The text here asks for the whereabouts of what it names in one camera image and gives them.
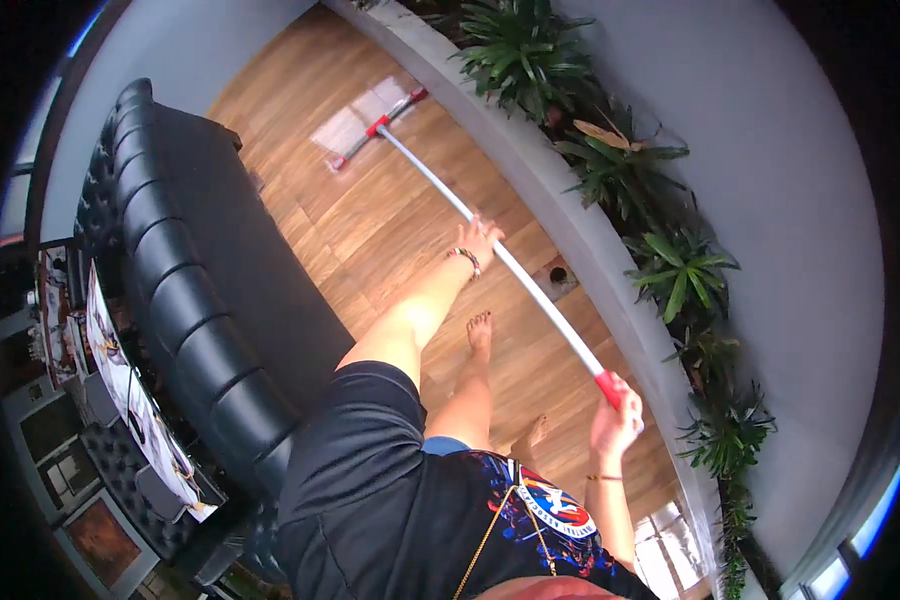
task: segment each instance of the black shirt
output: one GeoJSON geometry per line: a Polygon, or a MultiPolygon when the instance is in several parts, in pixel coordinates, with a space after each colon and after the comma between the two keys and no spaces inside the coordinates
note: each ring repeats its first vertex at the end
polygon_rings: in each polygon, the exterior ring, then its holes
{"type": "Polygon", "coordinates": [[[449,599],[485,536],[461,598],[550,575],[547,554],[558,575],[656,597],[540,475],[492,452],[423,453],[424,416],[394,366],[336,373],[321,414],[294,434],[280,496],[276,555],[294,597],[449,599]]]}

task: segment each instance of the bare foot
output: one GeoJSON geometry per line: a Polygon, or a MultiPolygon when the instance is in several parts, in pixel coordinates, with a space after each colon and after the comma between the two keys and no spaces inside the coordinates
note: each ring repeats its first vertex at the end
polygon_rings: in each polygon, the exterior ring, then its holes
{"type": "Polygon", "coordinates": [[[533,422],[533,426],[527,434],[527,443],[529,444],[529,447],[533,448],[540,442],[543,442],[543,439],[547,437],[548,433],[550,433],[550,425],[547,423],[547,415],[540,414],[533,422]]]}
{"type": "Polygon", "coordinates": [[[466,324],[466,336],[470,340],[470,352],[485,360],[491,359],[493,318],[491,311],[482,312],[466,324]]]}
{"type": "Polygon", "coordinates": [[[510,455],[514,458],[527,462],[534,457],[534,447],[543,442],[550,431],[550,425],[547,423],[547,415],[540,414],[529,427],[529,431],[520,436],[510,447],[510,455]]]}

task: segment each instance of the wooden floor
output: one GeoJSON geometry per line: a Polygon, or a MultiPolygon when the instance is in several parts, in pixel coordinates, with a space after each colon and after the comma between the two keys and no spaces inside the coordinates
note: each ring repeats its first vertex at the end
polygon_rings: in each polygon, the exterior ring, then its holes
{"type": "MultiPolygon", "coordinates": [[[[323,6],[270,42],[233,78],[207,116],[240,134],[240,156],[265,181],[266,204],[287,243],[337,316],[359,338],[418,273],[442,259],[464,222],[386,140],[374,139],[340,173],[325,162],[416,84],[381,48],[323,6]]],[[[528,273],[558,255],[493,163],[433,99],[391,131],[472,210],[495,219],[528,273]]],[[[636,384],[583,288],[557,304],[603,366],[636,384]]],[[[465,324],[494,317],[491,440],[507,452],[540,414],[550,435],[540,469],[583,498],[587,439],[602,398],[583,364],[506,267],[495,264],[459,296],[423,354],[421,397],[432,416],[468,357],[465,324]]],[[[626,454],[636,521],[674,499],[679,484],[653,415],[626,454]]]]}

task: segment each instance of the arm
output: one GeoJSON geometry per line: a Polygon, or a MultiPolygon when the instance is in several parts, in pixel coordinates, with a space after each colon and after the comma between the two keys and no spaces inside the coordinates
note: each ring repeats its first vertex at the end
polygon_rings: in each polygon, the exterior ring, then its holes
{"type": "MultiPolygon", "coordinates": [[[[456,234],[456,248],[477,258],[480,270],[493,260],[493,244],[504,239],[493,222],[482,223],[479,215],[456,234]]],[[[337,369],[362,360],[376,360],[395,366],[420,389],[420,353],[444,322],[464,285],[473,276],[473,264],[465,256],[451,256],[425,272],[409,292],[390,306],[370,330],[343,357],[337,369]]]]}
{"type": "MultiPolygon", "coordinates": [[[[620,411],[601,398],[590,427],[589,474],[592,475],[622,477],[624,452],[639,433],[637,422],[643,413],[642,400],[626,382],[622,379],[619,382],[625,388],[620,411]]],[[[584,507],[597,525],[603,548],[630,572],[634,572],[634,524],[627,507],[623,481],[588,479],[584,507]]]]}

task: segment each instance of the hand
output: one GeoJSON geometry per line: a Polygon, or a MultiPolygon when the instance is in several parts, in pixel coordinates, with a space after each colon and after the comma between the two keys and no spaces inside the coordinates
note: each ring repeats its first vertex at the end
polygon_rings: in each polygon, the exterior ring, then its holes
{"type": "Polygon", "coordinates": [[[492,221],[484,223],[480,220],[480,213],[473,213],[473,220],[466,227],[462,224],[456,226],[456,248],[462,248],[473,253],[480,263],[480,270],[486,271],[493,262],[493,244],[498,240],[506,239],[504,232],[492,221]]]}
{"type": "Polygon", "coordinates": [[[612,373],[620,391],[620,410],[600,398],[590,425],[590,453],[600,460],[619,461],[643,431],[643,400],[626,381],[612,373]]]}

